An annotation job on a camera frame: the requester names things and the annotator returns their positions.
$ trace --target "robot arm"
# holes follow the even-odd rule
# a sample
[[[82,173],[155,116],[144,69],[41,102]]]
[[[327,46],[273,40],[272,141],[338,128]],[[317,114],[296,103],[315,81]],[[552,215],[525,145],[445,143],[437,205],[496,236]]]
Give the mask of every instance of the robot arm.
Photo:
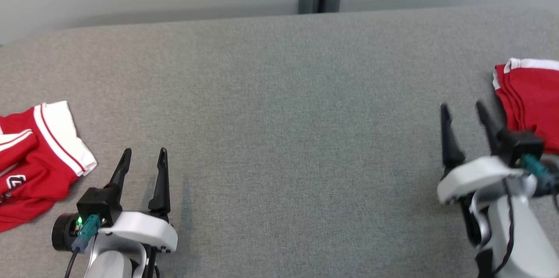
[[[72,260],[78,252],[90,253],[86,278],[152,278],[154,272],[159,277],[156,255],[176,250],[178,236],[167,216],[170,195],[166,149],[159,153],[159,173],[148,212],[123,212],[120,206],[131,156],[132,150],[126,149],[110,182],[102,189],[90,187],[76,205],[78,213],[61,215],[52,227],[56,250],[74,252]],[[81,233],[90,219],[99,220],[99,224],[94,237],[84,239]]]
[[[491,156],[464,163],[448,108],[441,107],[445,174],[437,187],[439,202],[461,205],[479,252],[479,278],[559,277],[559,257],[528,205],[529,198],[559,189],[559,175],[539,160],[543,141],[532,132],[497,131],[482,103],[477,109]]]

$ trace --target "gray fabric surface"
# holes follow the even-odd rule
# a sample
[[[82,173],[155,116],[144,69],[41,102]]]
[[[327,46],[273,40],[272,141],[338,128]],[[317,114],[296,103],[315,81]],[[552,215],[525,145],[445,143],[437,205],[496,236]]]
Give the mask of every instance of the gray fabric surface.
[[[0,113],[68,100],[99,166],[66,201],[0,234],[2,277],[63,276],[50,228],[132,147],[122,206],[143,209],[169,151],[169,277],[477,275],[457,206],[439,205],[439,107],[469,159],[493,66],[559,59],[559,17],[436,8],[108,26],[0,48]],[[551,200],[531,204],[554,245]],[[83,276],[86,256],[73,277]]]

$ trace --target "white stripe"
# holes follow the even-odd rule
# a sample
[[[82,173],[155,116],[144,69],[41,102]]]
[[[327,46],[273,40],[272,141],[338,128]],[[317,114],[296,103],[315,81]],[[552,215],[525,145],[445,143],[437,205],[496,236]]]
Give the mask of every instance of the white stripe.
[[[74,121],[72,120],[72,115],[66,101],[60,101],[59,103],[52,103],[50,105],[44,103],[36,106],[33,115],[38,129],[45,138],[50,149],[52,149],[56,156],[68,165],[77,176],[87,175],[96,167],[97,162],[91,151],[89,151],[82,140],[76,136],[76,127],[74,126]],[[50,129],[52,135],[56,137],[56,141],[58,141],[60,145],[56,143],[48,132],[47,124],[44,123],[42,117],[44,117],[46,123],[48,123],[48,129]],[[86,169],[85,172],[82,171],[80,165],[68,156],[60,146],[80,162],[80,165]]]
[[[15,145],[21,143],[24,139],[29,137],[29,135],[31,134],[33,134],[33,132],[30,129],[26,129],[17,134],[8,134],[8,135],[0,136],[0,151],[5,151],[6,149],[14,147]],[[8,142],[8,141],[12,141],[12,142],[8,144],[2,144],[3,142]]]
[[[493,87],[495,88],[495,90],[501,88],[501,84],[499,84],[499,78],[498,78],[496,69],[493,70]]]
[[[0,172],[0,177],[5,175],[6,173],[12,171],[13,168],[16,167],[16,165],[19,165],[20,163],[14,163],[13,165],[10,165],[10,167],[7,167],[4,171]]]
[[[559,62],[553,60],[516,59],[511,58],[505,65],[505,74],[513,69],[550,69],[559,71]]]

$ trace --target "folded shirt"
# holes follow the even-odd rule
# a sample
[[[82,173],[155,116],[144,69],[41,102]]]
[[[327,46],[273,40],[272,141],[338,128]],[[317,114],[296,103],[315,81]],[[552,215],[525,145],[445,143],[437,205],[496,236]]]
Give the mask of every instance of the folded shirt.
[[[534,131],[545,152],[559,154],[559,62],[511,58],[495,66],[493,86],[509,130]]]
[[[96,165],[66,101],[0,117],[0,232],[47,212]]]

